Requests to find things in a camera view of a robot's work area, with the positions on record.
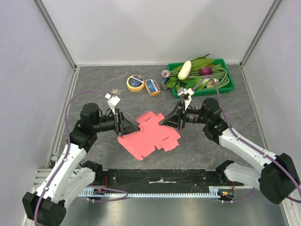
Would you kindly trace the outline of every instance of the yellow round container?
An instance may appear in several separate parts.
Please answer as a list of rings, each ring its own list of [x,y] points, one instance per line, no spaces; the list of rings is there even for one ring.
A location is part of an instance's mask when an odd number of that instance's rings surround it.
[[[127,79],[127,88],[132,92],[138,92],[144,87],[144,79],[138,74],[134,74]]]

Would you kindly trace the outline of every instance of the soda can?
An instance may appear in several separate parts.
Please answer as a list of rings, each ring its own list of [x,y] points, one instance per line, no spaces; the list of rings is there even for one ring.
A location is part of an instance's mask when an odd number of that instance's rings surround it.
[[[161,78],[161,90],[168,90],[168,87],[166,86],[166,83],[169,80],[170,72],[168,70],[164,70],[161,72],[162,78]]]

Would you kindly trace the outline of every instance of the pink paper cutout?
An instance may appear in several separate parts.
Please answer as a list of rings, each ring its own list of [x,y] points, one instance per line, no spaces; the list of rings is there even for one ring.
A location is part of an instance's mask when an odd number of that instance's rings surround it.
[[[176,148],[179,143],[177,139],[180,134],[171,127],[160,126],[158,123],[164,119],[159,113],[146,112],[139,116],[136,121],[140,123],[140,131],[118,137],[119,143],[124,146],[136,159],[143,160],[158,149],[163,148],[165,152]]]

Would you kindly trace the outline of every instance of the green plastic tray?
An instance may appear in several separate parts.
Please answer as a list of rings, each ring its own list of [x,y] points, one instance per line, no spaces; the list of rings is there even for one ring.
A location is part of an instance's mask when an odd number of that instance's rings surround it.
[[[171,71],[171,70],[175,69],[176,67],[181,66],[182,64],[184,64],[184,62],[169,64],[169,65],[167,65],[168,66],[168,70]],[[228,68],[226,66],[225,61],[223,59],[216,59],[212,64],[214,64],[214,65],[221,64],[222,67],[226,69],[228,77],[230,79],[229,83],[226,86],[224,86],[224,87],[222,87],[222,88],[219,89],[219,92],[220,93],[229,93],[231,90],[235,89],[234,82],[233,82],[233,80],[231,78],[231,75],[229,73],[229,70],[228,70]],[[172,90],[173,90],[174,97],[175,98],[180,98],[178,96],[177,92],[175,91],[175,89],[172,88]],[[216,90],[215,89],[211,89],[211,90],[199,90],[199,91],[195,91],[192,96],[193,97],[197,97],[197,96],[206,96],[206,95],[214,95],[214,94],[216,94]]]

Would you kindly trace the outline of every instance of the white wall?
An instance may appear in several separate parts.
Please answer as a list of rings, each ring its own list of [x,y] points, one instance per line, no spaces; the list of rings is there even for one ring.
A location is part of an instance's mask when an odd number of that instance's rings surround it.
[[[32,0],[0,1],[0,225],[45,167],[72,69]]]
[[[239,62],[273,0],[43,0],[77,64]]]
[[[300,0],[282,2],[245,70],[269,149],[290,155],[301,178],[300,12]]]

